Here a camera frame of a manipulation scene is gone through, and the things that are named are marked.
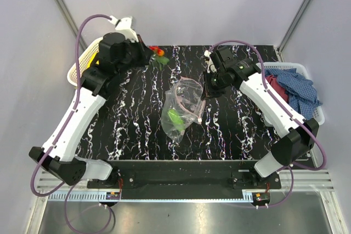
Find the clear zip top bag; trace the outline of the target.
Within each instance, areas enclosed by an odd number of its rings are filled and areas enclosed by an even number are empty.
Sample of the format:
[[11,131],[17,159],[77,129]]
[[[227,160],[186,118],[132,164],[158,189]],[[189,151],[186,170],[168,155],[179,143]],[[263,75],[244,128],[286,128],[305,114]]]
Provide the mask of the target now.
[[[193,123],[201,124],[205,110],[205,101],[201,100],[202,85],[191,78],[181,77],[170,90],[165,92],[165,103],[161,113],[161,127],[173,143],[179,144]],[[167,111],[175,109],[180,114],[184,125],[173,125]]]

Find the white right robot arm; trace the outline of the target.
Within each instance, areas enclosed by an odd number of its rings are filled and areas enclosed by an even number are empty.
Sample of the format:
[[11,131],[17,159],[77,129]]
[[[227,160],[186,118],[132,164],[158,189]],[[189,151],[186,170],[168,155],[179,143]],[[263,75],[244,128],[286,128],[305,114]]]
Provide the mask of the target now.
[[261,188],[274,172],[290,166],[313,148],[319,124],[313,118],[305,119],[271,87],[262,63],[236,59],[227,47],[207,50],[204,56],[207,70],[203,73],[202,99],[220,97],[227,87],[235,87],[258,106],[280,137],[249,174],[250,184]]

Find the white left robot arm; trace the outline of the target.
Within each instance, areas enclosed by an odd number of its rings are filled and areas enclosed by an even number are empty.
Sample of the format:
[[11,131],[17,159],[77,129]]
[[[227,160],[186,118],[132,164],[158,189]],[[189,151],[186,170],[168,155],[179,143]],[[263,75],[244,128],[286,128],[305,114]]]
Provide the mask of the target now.
[[98,52],[81,74],[68,111],[42,147],[33,147],[29,156],[45,171],[69,186],[81,180],[99,180],[105,187],[118,183],[118,174],[104,160],[75,155],[91,120],[115,92],[122,75],[149,64],[154,52],[140,35],[133,41],[121,33],[108,33],[99,42]]

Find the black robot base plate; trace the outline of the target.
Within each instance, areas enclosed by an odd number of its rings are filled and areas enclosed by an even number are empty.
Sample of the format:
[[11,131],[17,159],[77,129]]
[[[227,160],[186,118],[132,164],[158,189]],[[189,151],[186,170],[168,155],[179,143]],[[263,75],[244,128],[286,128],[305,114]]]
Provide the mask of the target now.
[[279,190],[276,173],[260,178],[254,171],[255,161],[112,161],[110,182],[92,180],[89,189],[113,189],[118,179],[124,189],[143,186],[220,185],[234,189]]

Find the green fake bitter gourd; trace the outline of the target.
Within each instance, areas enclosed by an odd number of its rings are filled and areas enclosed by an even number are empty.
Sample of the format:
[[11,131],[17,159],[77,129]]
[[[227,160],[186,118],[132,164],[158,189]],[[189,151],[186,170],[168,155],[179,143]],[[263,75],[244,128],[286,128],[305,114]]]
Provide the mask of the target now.
[[175,109],[169,109],[167,114],[173,123],[173,125],[184,125],[184,121],[182,120],[180,114]]

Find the yellow fake bell pepper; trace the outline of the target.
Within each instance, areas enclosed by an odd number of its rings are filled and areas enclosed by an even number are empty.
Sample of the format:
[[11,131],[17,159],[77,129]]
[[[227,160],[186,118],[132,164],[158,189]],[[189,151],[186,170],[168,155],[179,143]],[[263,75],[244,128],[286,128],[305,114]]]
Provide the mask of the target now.
[[88,61],[88,63],[87,63],[87,67],[86,67],[86,68],[89,68],[89,67],[91,67],[92,64],[94,64],[93,61],[94,61],[96,55],[97,55],[97,52],[94,53],[94,54],[91,56],[91,58],[89,59],[89,61]]

